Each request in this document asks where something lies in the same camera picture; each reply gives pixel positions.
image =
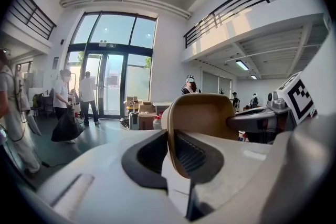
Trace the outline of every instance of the black trash bag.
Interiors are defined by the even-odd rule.
[[[68,111],[59,119],[55,129],[52,132],[51,141],[69,141],[79,137],[84,127],[81,126],[75,118],[72,108],[69,107]]]

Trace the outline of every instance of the jeans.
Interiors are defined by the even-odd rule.
[[[89,102],[83,102],[81,104],[81,110],[84,113],[84,123],[89,124],[89,105],[91,105],[92,113],[93,113],[93,121],[98,122],[98,113],[97,113],[97,108],[96,108],[96,102],[89,101]]]

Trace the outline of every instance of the white shirt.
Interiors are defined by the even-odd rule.
[[[94,80],[91,78],[83,79],[79,84],[79,91],[82,93],[83,102],[90,102],[95,100],[93,90],[97,89]]]
[[[67,105],[62,101],[58,100],[55,93],[58,92],[64,100],[68,100],[68,86],[62,81],[62,79],[58,79],[55,82],[54,86],[54,108],[67,108]]]

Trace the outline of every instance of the doorway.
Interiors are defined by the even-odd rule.
[[[94,90],[94,98],[100,118],[120,118],[123,115],[124,83],[122,75],[125,70],[125,55],[116,53],[88,52],[85,59],[84,73],[89,71],[91,79],[95,81],[97,89]]]

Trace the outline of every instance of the cardboard box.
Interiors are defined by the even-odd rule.
[[[151,101],[141,101],[139,103],[139,113],[155,113],[155,107]]]
[[[141,114],[139,113],[139,130],[152,130],[153,121],[156,113]]]

